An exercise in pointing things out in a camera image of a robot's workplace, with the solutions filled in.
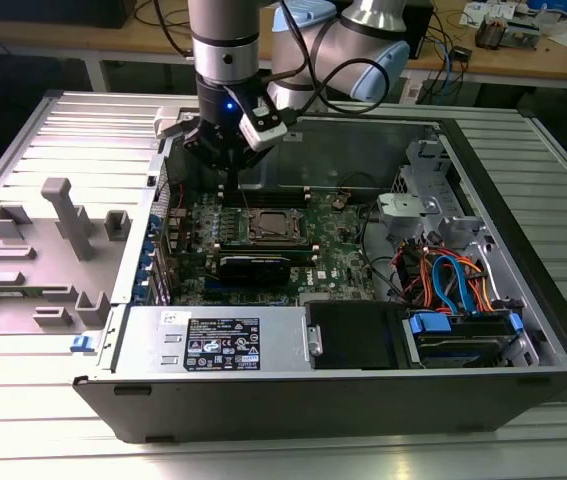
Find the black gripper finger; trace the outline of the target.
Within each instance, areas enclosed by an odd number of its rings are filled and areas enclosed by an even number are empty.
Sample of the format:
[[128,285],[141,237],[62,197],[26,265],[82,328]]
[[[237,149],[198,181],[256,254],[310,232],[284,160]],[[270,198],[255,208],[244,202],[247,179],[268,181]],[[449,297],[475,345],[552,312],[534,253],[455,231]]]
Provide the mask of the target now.
[[254,151],[247,147],[236,154],[236,189],[240,189],[240,176],[244,171],[253,169],[267,154],[269,149]]
[[237,189],[235,131],[199,120],[197,126],[185,136],[183,147],[209,169],[223,173],[227,189]]

